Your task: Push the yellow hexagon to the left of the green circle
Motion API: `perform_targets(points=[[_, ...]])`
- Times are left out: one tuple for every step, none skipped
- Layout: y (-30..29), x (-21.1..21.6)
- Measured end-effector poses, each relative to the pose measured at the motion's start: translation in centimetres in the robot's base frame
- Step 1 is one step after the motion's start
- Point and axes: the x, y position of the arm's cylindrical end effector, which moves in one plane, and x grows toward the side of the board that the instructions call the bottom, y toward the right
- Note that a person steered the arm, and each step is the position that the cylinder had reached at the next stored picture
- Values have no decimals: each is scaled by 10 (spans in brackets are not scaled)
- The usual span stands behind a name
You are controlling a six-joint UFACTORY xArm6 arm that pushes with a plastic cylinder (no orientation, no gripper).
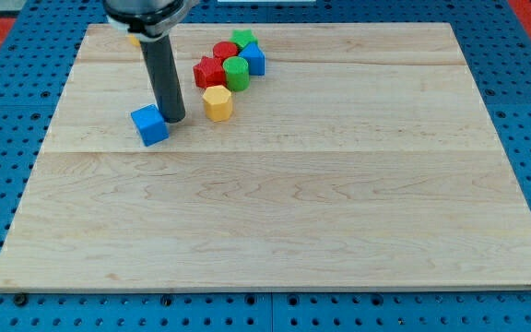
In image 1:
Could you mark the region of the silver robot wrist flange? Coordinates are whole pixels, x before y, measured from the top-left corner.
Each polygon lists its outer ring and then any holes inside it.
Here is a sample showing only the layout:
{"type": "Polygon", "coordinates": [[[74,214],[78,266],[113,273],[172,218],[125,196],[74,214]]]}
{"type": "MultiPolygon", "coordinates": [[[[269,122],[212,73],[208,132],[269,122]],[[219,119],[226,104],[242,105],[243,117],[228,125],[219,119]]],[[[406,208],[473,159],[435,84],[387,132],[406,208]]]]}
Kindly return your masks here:
{"type": "Polygon", "coordinates": [[[103,0],[108,22],[115,29],[154,42],[182,22],[199,0],[103,0]]]}

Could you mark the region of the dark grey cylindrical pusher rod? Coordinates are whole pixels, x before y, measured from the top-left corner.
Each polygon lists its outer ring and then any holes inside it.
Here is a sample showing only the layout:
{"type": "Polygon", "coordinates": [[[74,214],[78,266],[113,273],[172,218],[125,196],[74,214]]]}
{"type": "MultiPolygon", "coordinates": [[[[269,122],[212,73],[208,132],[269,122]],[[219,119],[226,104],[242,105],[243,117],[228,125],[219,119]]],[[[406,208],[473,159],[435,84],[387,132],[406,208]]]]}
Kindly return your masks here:
{"type": "Polygon", "coordinates": [[[141,49],[159,113],[168,124],[181,122],[185,106],[170,36],[142,42],[141,49]]]}

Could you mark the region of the yellow block behind arm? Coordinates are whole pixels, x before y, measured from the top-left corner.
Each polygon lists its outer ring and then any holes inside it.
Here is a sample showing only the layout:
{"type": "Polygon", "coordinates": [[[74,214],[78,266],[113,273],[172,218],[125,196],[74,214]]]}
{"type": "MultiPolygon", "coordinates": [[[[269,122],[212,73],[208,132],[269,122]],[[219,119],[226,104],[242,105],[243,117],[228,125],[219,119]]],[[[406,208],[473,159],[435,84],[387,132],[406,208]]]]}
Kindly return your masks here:
{"type": "Polygon", "coordinates": [[[140,40],[135,37],[134,35],[132,34],[128,34],[127,35],[127,39],[129,40],[129,42],[134,45],[135,47],[139,47],[140,46],[140,40]]]}

